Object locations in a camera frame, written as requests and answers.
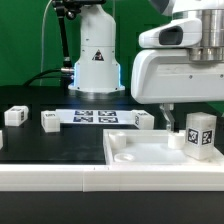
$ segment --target warning label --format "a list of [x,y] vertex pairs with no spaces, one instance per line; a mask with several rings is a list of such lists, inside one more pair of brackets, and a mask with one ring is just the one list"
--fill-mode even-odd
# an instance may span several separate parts
[[98,50],[98,51],[96,52],[96,54],[94,55],[94,57],[93,57],[93,61],[104,61],[103,55],[102,55],[102,53],[100,52],[100,50]]

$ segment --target lab wall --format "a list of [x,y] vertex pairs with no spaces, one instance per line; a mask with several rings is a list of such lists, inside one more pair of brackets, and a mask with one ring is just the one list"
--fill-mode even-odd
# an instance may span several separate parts
[[[44,48],[42,49],[42,21],[49,0],[11,0],[1,4],[0,13],[0,85],[22,85],[43,70],[62,66],[62,48],[56,13],[50,7],[46,16]],[[133,61],[141,50],[141,32],[168,23],[148,0],[107,0],[106,12],[117,24],[116,59],[121,64],[121,83],[130,87]],[[66,20],[69,50],[72,61],[80,55],[80,18]],[[58,79],[35,81],[33,85],[59,85]]]

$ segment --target black tabletop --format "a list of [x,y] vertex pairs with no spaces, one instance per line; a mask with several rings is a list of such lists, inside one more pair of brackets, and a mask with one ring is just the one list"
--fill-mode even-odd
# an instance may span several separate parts
[[[134,125],[64,124],[59,133],[45,133],[41,126],[41,111],[45,110],[146,110],[155,116],[156,129],[166,127],[159,105],[138,104],[128,91],[123,97],[90,101],[70,96],[59,87],[4,86],[0,87],[0,96],[0,128],[4,142],[0,151],[1,164],[105,164],[103,130],[136,129]],[[19,127],[6,127],[4,112],[14,105],[28,106],[29,118]],[[205,103],[177,104],[173,114],[180,129],[185,128],[186,114],[191,112],[218,114]],[[216,142],[221,150],[222,141]]]
[[[69,96],[58,87],[0,87],[2,164],[105,164],[102,139],[105,128],[133,126],[62,125],[47,134],[40,124],[42,110],[146,110],[155,116],[155,128],[165,129],[159,105],[140,105],[130,94],[107,101]],[[27,105],[29,119],[21,127],[5,127],[4,111]],[[206,103],[176,104],[174,117],[185,128],[186,114],[220,114]],[[223,121],[218,121],[216,145],[223,149]],[[224,192],[0,192],[0,223],[24,224],[221,224]]]

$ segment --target white plastic tray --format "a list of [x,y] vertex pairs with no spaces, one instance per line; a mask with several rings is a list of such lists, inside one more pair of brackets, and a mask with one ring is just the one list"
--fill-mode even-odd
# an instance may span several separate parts
[[[125,136],[124,148],[114,147],[112,136],[116,134]],[[216,148],[213,157],[203,161],[185,155],[183,150],[168,148],[165,130],[105,130],[104,151],[108,165],[224,165],[224,156]]]

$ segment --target white box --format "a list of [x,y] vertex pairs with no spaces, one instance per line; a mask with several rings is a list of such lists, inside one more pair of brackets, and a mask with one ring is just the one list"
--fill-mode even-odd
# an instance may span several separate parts
[[60,118],[55,111],[42,111],[41,125],[45,132],[60,132]]
[[216,116],[206,113],[187,115],[186,145],[184,152],[198,160],[212,157],[216,129]]
[[134,124],[140,130],[152,130],[154,129],[154,116],[147,113],[144,110],[133,110],[132,117]]
[[6,126],[20,126],[28,119],[29,109],[26,106],[14,106],[5,111],[5,125]]

